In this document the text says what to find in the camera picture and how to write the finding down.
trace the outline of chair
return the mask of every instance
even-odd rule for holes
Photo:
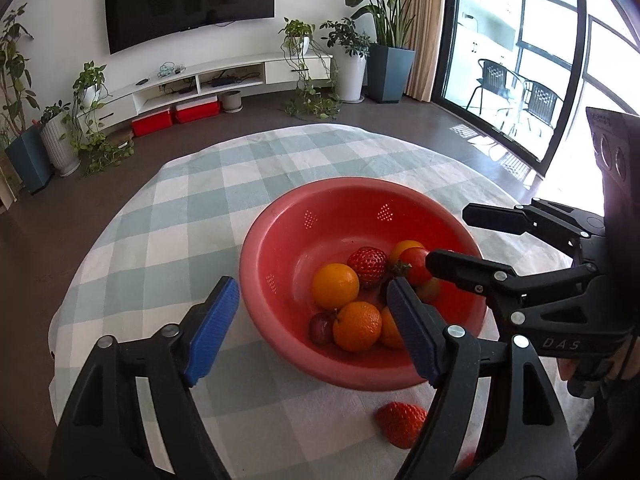
[[[469,99],[469,102],[466,105],[466,109],[469,110],[471,101],[474,100],[476,92],[480,89],[479,115],[482,114],[482,98],[484,97],[485,90],[505,99],[505,101],[509,103],[508,110],[511,110],[511,103],[516,101],[518,98],[513,94],[513,92],[511,92],[510,88],[507,88],[507,76],[509,74],[513,75],[513,88],[516,85],[516,81],[519,81],[522,84],[522,78],[504,65],[491,61],[490,59],[478,59],[478,65],[482,68],[482,77],[478,78],[480,86],[477,86],[474,89],[474,92],[471,94],[471,99]]]
[[[552,121],[556,111],[556,103],[558,101],[564,102],[551,88],[548,88],[537,81],[525,79],[524,94],[520,110],[518,111],[516,124],[520,124],[521,113],[526,112],[527,114],[537,118],[543,124],[546,124],[546,126],[549,126],[552,130],[555,129]],[[527,123],[529,123],[529,131],[531,131],[531,122],[528,119]]]

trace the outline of hand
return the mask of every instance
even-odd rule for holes
[[[636,344],[634,346],[633,351],[631,352],[631,357],[629,358],[628,363],[626,364],[626,368],[624,373],[622,374],[622,378],[624,380],[629,380],[640,373],[640,338],[636,339]],[[613,366],[611,367],[610,372],[607,374],[607,379],[614,380],[618,373],[620,372],[620,368],[622,367],[622,363],[625,360],[626,352],[629,348],[629,344],[631,343],[631,338],[627,339],[625,343],[620,347],[620,349],[613,355],[613,357],[609,358],[609,361],[613,362]],[[568,381],[573,374],[575,373],[575,369],[578,366],[578,360],[576,359],[558,359],[558,371],[560,372],[560,378],[563,381]]]

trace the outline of floor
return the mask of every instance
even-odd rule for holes
[[[303,124],[282,111],[285,100],[282,92],[252,96],[244,99],[239,114],[223,114],[136,139],[135,155],[119,168],[87,178],[79,174],[54,178],[34,196],[23,192],[9,211],[0,214],[4,328],[0,337],[0,423],[40,471],[46,470],[56,429],[49,402],[54,365],[47,330],[85,254],[113,216],[167,161],[234,137]],[[462,121],[436,105],[409,98],[397,105],[367,100],[344,105],[338,122],[449,155],[523,203],[529,202],[539,186],[537,180],[523,186],[460,134],[465,131]]]

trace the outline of tablecloth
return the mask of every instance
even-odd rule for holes
[[[383,178],[436,199],[458,218],[468,202],[512,207],[484,176],[402,140],[341,124],[310,124],[211,146],[165,164],[108,224],[72,280],[52,320],[51,402],[60,419],[95,341],[151,336],[179,322],[220,276],[238,276],[242,242],[260,212],[285,192],[337,176]],[[485,258],[520,273],[567,266],[529,235],[470,229]],[[483,335],[497,334],[487,316]],[[545,367],[572,435],[591,415],[573,399],[554,361]],[[171,470],[145,380],[138,380],[145,430],[156,465]],[[481,380],[463,453],[479,436],[488,380]],[[433,389],[356,392],[331,386],[281,359],[260,337],[241,303],[210,374],[192,394],[223,463],[243,479],[390,479],[406,452],[388,444],[372,420],[391,401],[425,408]]]

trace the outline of plastic colander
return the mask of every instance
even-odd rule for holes
[[[240,257],[240,287],[249,315],[273,349],[300,370],[355,390],[399,390],[424,382],[409,354],[380,343],[350,353],[308,339],[311,297],[319,267],[346,263],[355,250],[373,246],[389,253],[402,240],[427,249],[480,257],[465,227],[423,194],[374,178],[331,178],[306,184],[271,203],[249,230]],[[376,303],[377,290],[359,299]],[[477,335],[484,298],[446,282],[434,306],[445,320]]]

